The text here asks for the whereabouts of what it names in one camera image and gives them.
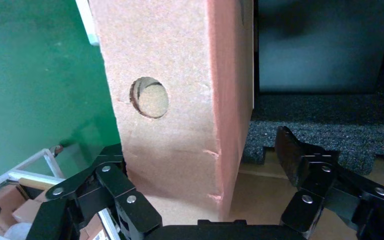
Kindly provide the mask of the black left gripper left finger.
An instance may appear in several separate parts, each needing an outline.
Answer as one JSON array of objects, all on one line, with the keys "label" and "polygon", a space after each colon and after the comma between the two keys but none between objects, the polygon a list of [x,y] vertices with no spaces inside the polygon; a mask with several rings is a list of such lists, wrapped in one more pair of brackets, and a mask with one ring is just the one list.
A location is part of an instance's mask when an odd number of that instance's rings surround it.
[{"label": "black left gripper left finger", "polygon": [[105,147],[87,169],[51,187],[28,240],[78,240],[100,211],[109,209],[127,240],[145,240],[162,217],[128,179],[122,146]]}]

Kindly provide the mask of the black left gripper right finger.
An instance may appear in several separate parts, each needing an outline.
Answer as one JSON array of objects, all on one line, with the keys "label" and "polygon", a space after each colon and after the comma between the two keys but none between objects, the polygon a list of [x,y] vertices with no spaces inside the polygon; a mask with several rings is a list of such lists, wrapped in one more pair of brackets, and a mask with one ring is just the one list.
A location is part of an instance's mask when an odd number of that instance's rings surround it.
[{"label": "black left gripper right finger", "polygon": [[337,151],[298,140],[286,126],[276,132],[275,152],[297,191],[280,223],[308,240],[323,210],[334,212],[359,240],[384,240],[384,186],[339,162]]}]

